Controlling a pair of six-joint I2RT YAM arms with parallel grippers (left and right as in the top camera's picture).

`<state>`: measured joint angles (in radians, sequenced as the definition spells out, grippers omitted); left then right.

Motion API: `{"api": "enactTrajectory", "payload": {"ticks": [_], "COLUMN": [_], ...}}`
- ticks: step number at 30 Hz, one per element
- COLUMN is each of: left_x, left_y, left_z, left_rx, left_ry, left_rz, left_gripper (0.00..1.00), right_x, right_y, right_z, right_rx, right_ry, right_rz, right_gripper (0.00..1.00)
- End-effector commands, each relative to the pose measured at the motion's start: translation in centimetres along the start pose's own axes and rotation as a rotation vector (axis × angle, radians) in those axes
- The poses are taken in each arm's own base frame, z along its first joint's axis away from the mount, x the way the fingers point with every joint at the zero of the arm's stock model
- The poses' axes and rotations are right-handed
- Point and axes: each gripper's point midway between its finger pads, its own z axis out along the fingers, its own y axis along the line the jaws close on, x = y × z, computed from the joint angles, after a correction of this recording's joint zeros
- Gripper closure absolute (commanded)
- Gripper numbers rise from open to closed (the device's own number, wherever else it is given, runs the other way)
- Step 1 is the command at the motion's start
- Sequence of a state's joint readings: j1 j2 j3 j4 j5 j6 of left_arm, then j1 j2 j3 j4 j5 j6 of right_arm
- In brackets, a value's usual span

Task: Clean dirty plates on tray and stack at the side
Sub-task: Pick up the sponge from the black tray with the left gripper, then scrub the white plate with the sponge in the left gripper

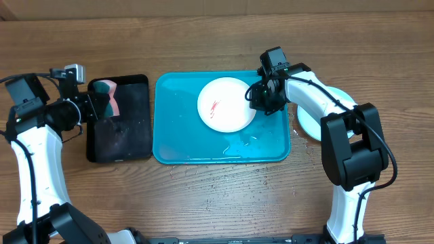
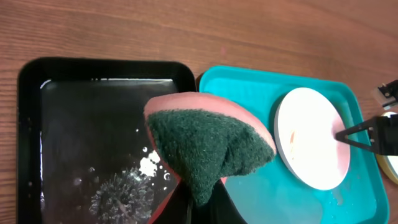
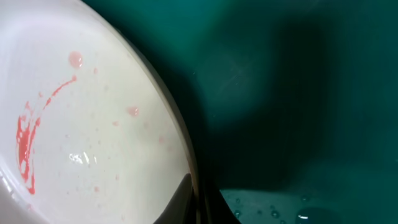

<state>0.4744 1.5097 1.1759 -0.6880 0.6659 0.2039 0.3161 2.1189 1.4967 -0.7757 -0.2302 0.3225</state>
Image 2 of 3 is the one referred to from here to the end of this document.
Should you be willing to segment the yellow plate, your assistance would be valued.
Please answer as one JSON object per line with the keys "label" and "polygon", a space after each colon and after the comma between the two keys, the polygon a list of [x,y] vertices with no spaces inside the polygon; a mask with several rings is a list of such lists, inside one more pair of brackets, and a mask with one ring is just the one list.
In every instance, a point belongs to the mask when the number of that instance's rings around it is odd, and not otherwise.
{"label": "yellow plate", "polygon": [[397,184],[397,113],[388,111],[383,116],[386,123],[381,128],[376,159],[388,178]]}

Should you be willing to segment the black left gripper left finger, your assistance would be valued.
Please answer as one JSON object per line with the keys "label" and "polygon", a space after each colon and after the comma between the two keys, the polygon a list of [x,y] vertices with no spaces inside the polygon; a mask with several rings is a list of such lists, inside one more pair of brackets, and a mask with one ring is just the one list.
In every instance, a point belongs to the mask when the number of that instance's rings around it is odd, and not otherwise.
{"label": "black left gripper left finger", "polygon": [[155,214],[155,224],[191,224],[192,194],[186,183],[180,182]]}

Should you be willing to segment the green orange sponge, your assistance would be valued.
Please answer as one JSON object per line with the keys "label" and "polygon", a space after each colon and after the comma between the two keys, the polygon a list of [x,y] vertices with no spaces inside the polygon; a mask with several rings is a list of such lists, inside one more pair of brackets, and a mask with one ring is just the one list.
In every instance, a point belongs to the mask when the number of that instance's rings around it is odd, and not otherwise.
{"label": "green orange sponge", "polygon": [[192,194],[191,223],[211,223],[218,180],[248,175],[277,154],[267,128],[225,98],[198,92],[151,98],[144,107],[148,135],[160,159]]}

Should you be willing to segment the white plate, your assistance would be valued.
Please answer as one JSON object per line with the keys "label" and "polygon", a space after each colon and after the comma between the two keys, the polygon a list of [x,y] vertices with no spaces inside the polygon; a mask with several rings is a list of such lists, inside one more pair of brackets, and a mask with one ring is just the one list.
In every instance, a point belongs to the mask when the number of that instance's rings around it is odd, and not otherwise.
{"label": "white plate", "polygon": [[278,152],[296,178],[317,190],[342,183],[350,164],[350,146],[335,139],[345,129],[332,103],[311,88],[296,88],[280,102],[274,118]]}

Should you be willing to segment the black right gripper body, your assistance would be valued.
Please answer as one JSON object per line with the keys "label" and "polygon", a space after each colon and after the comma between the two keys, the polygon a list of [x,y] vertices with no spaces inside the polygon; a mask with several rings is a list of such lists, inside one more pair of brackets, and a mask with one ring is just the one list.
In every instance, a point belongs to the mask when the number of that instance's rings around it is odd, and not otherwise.
{"label": "black right gripper body", "polygon": [[[382,84],[373,91],[376,101],[384,110],[397,106],[397,80]],[[382,156],[397,155],[397,114],[375,117],[372,131],[370,151]]]}

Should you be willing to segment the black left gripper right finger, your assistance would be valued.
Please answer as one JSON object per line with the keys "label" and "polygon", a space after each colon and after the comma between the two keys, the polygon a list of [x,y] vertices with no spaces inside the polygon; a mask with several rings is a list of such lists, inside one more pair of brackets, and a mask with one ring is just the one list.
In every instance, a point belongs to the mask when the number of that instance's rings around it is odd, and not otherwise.
{"label": "black left gripper right finger", "polygon": [[211,195],[212,224],[247,224],[235,207],[224,183],[218,180]]}

